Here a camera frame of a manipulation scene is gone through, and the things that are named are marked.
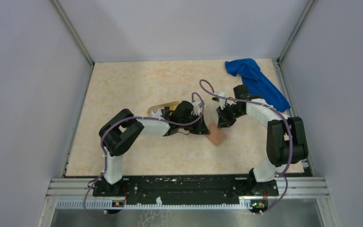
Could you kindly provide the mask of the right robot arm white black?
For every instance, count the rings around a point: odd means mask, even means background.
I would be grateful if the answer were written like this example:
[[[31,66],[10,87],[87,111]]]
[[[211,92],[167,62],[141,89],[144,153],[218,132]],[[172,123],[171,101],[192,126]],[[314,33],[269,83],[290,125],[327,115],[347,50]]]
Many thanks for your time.
[[[257,167],[251,169],[253,178],[247,182],[248,191],[261,194],[266,183],[284,174],[291,164],[308,157],[308,146],[303,120],[289,117],[268,104],[260,95],[252,95],[245,85],[234,87],[234,98],[216,92],[213,100],[219,102],[217,108],[218,128],[229,128],[237,118],[249,115],[267,129],[267,157]]]

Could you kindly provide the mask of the blue cloth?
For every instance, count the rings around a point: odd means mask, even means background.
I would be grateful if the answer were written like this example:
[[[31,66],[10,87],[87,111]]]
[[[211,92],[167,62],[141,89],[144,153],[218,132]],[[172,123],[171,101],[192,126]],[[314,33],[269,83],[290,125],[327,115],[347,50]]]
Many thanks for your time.
[[[225,62],[225,69],[232,76],[240,75],[242,83],[247,85],[253,95],[259,95],[273,105],[279,112],[291,108],[288,100],[278,88],[262,73],[254,59],[239,59]]]

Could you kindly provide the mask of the tan leather card holder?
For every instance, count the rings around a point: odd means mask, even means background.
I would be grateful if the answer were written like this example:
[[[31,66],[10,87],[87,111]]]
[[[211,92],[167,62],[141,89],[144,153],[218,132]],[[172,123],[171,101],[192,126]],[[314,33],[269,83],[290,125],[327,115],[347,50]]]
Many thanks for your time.
[[[210,134],[205,136],[215,146],[220,145],[227,138],[227,135],[215,123],[211,123],[208,130]]]

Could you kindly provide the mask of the cream plastic tray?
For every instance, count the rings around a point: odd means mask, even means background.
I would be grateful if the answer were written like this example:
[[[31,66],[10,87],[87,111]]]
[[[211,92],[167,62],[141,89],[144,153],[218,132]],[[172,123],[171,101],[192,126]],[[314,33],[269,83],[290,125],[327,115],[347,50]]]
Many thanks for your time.
[[[148,108],[147,115],[149,117],[164,116],[167,113],[174,111],[179,104],[180,104],[179,101],[173,101],[173,102],[168,102],[168,103],[152,106],[152,107]]]

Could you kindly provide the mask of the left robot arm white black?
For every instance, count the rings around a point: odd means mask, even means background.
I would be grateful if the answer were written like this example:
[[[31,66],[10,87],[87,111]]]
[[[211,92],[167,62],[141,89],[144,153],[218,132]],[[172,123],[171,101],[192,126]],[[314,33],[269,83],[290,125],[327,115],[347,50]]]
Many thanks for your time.
[[[180,129],[195,135],[209,135],[202,101],[182,101],[154,107],[149,116],[138,116],[129,109],[117,113],[99,131],[104,151],[104,189],[112,196],[122,192],[123,155],[140,135],[171,136]]]

